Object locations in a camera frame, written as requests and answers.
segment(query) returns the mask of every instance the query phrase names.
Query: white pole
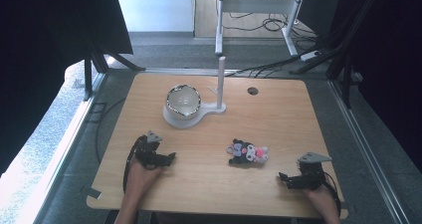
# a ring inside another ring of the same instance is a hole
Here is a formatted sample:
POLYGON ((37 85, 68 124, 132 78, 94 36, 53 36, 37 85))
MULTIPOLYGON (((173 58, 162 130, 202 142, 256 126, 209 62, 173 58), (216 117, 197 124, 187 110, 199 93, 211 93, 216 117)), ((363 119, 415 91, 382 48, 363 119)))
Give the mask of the white pole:
POLYGON ((293 4, 292 13, 289 16, 289 23, 286 28, 286 34, 290 35, 292 32, 292 27, 295 22, 296 17, 298 16, 299 6, 301 5, 302 0, 295 0, 293 4))
POLYGON ((224 66, 226 57, 221 57, 218 63, 218 88, 217 88, 217 109, 221 108, 223 103, 223 85, 224 85, 224 66))
POLYGON ((217 34, 221 34, 222 23, 223 23, 223 0, 218 0, 217 34))

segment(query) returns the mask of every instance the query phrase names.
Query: pink plush toy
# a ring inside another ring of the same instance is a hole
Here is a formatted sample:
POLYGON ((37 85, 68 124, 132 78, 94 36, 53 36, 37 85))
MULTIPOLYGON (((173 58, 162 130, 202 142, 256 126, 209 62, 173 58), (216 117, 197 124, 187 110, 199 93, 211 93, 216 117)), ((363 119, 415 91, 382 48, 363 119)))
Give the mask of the pink plush toy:
POLYGON ((268 160, 268 148, 266 146, 256 147, 250 142, 233 139, 233 144, 227 147, 227 152, 233 154, 229 160, 230 164, 242 163, 265 163, 268 160))

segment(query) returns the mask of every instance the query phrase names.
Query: black cable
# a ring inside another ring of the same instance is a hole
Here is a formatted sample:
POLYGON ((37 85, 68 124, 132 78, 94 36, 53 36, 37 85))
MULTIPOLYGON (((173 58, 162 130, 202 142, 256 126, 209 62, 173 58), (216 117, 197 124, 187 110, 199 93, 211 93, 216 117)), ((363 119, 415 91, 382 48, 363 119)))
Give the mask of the black cable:
POLYGON ((252 32, 252 31, 255 31, 255 30, 258 30, 258 29, 264 27, 264 25, 261 25, 261 26, 256 27, 256 28, 237 28, 237 27, 226 27, 226 26, 223 26, 223 25, 221 25, 221 26, 225 29, 232 29, 232 30, 239 30, 239 31, 246 31, 246 32, 252 32))
POLYGON ((241 16, 238 16, 238 17, 234 17, 234 16, 232 15, 232 13, 229 13, 230 18, 233 18, 233 19, 244 18, 244 17, 247 17, 247 16, 252 15, 252 14, 253 14, 253 13, 247 13, 247 14, 244 14, 244 15, 241 15, 241 16))
POLYGON ((254 78, 258 78, 258 76, 261 74, 261 73, 263 73, 263 72, 265 72, 267 69, 270 69, 270 68, 274 68, 274 67, 279 67, 279 68, 281 68, 283 65, 285 65, 285 64, 287 64, 288 62, 285 62, 285 63, 282 63, 282 64, 278 64, 278 65, 276 65, 276 66, 271 66, 271 67, 265 67, 265 68, 262 68, 256 75, 255 75, 255 77, 254 78))
POLYGON ((252 73, 254 73, 255 72, 255 70, 252 70, 250 73, 249 73, 249 76, 248 76, 248 78, 251 78, 251 76, 252 76, 252 73))
POLYGON ((263 27, 267 31, 270 31, 270 32, 279 32, 279 31, 282 30, 282 28, 284 28, 287 25, 288 24, 285 21, 283 21, 283 20, 280 20, 280 19, 277 19, 277 18, 271 18, 271 14, 269 14, 268 15, 268 18, 263 21, 263 27), (277 28, 276 29, 271 29, 271 28, 268 27, 268 24, 274 24, 274 25, 277 26, 277 28))
POLYGON ((297 28, 297 27, 294 27, 294 29, 296 29, 296 30, 300 30, 300 31, 303 31, 303 32, 307 32, 307 33, 316 34, 316 32, 314 32, 314 31, 307 31, 307 30, 305 30, 305 29, 301 29, 301 28, 297 28))
POLYGON ((307 48, 304 48, 303 46, 300 45, 300 42, 314 42, 316 43, 317 41, 312 41, 312 40, 308 40, 308 39, 302 39, 302 40, 295 40, 295 46, 298 47, 301 50, 306 50, 307 48))
POLYGON ((127 177, 129 176, 130 162, 134 155, 135 150, 136 150, 136 144, 134 144, 133 147, 130 149, 129 155, 127 156, 127 159, 126 159, 126 164, 124 166, 123 193, 126 193, 127 177))
POLYGON ((292 57, 292 58, 286 59, 286 60, 281 61, 281 62, 275 62, 275 63, 269 64, 269 65, 263 65, 263 66, 258 66, 258 67, 253 67, 253 68, 247 68, 247 69, 239 70, 239 71, 236 71, 236 72, 231 73, 231 74, 229 74, 229 75, 226 75, 225 77, 232 77, 232 76, 234 76, 234 75, 241 74, 241 73, 244 73, 244 72, 247 72, 247 71, 252 71, 252 72, 250 73, 250 75, 252 75, 252 73, 253 73, 254 71, 256 71, 256 70, 259 70, 259 69, 260 69, 259 73, 255 76, 255 78, 257 78, 257 77, 258 77, 261 73, 263 73, 265 70, 268 70, 268 69, 273 68, 273 67, 276 67, 276 66, 280 66, 280 67, 281 67, 281 66, 283 66, 283 65, 285 65, 285 64, 288 64, 288 63, 290 63, 290 62, 293 62, 293 61, 295 61, 295 60, 298 60, 298 59, 301 57, 301 55, 306 54, 306 53, 309 53, 309 52, 311 52, 311 51, 313 51, 313 50, 316 50, 316 49, 318 49, 319 47, 322 47, 322 46, 324 45, 324 43, 325 43, 326 41, 329 41, 329 40, 330 40, 330 36, 326 36, 326 37, 322 38, 320 41, 316 42, 316 44, 315 44, 315 45, 313 45, 313 46, 311 46, 310 48, 308 48, 308 49, 304 50, 303 52, 301 52, 301 53, 300 53, 299 55, 297 55, 296 57, 292 57))
POLYGON ((331 175, 329 175, 327 172, 324 172, 325 173, 325 175, 327 175, 328 177, 329 177, 329 179, 331 180, 331 182, 332 182, 332 184, 334 185, 334 190, 335 190, 335 193, 337 192, 337 186, 335 185, 335 182, 334 182, 334 179, 332 178, 332 176, 331 175))
POLYGON ((123 98, 121 100, 119 100, 118 102, 116 102, 115 104, 113 104, 101 117, 99 120, 99 125, 97 126, 97 131, 96 131, 96 140, 95 140, 95 147, 96 147, 96 158, 97 161, 99 163, 101 163, 101 158, 100 158, 100 154, 99 154, 99 134, 100 134, 100 127, 103 123, 104 118, 106 117, 106 115, 112 110, 114 109, 118 104, 124 102, 126 100, 126 98, 123 98))
POLYGON ((292 39, 301 39, 301 40, 307 40, 307 41, 311 41, 311 42, 316 42, 317 41, 317 37, 309 37, 309 36, 302 36, 298 33, 292 33, 292 39))
POLYGON ((267 78, 270 76, 270 74, 274 73, 276 70, 270 71, 268 74, 264 75, 263 78, 267 78))

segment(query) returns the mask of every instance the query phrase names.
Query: robotic arm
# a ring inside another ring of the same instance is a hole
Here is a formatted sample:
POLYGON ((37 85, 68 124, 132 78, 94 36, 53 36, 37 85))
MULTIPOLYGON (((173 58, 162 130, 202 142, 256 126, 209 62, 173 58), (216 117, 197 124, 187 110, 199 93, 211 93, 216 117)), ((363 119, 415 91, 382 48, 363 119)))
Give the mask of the robotic arm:
POLYGON ((168 155, 157 154, 162 138, 152 131, 149 131, 147 135, 140 136, 133 147, 130 150, 129 156, 126 160, 126 167, 124 169, 123 177, 123 191, 126 191, 127 176, 130 168, 130 161, 133 155, 142 163, 146 169, 154 169, 156 166, 170 166, 174 157, 175 152, 168 155))
POLYGON ((298 159, 299 170, 302 175, 288 177, 279 172, 280 179, 286 183, 289 189, 310 189, 315 190, 324 185, 331 193, 337 206, 338 216, 341 211, 341 203, 338 198, 337 190, 333 188, 325 179, 325 172, 322 169, 322 162, 331 161, 330 157, 323 156, 314 152, 308 152, 298 159))

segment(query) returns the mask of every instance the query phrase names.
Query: wall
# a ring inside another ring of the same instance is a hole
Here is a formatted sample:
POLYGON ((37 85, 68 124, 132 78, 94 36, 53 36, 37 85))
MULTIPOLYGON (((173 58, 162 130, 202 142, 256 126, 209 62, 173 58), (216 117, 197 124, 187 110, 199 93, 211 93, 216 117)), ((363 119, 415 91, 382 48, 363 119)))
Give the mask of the wall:
POLYGON ((194 0, 119 0, 128 32, 193 32, 194 0))

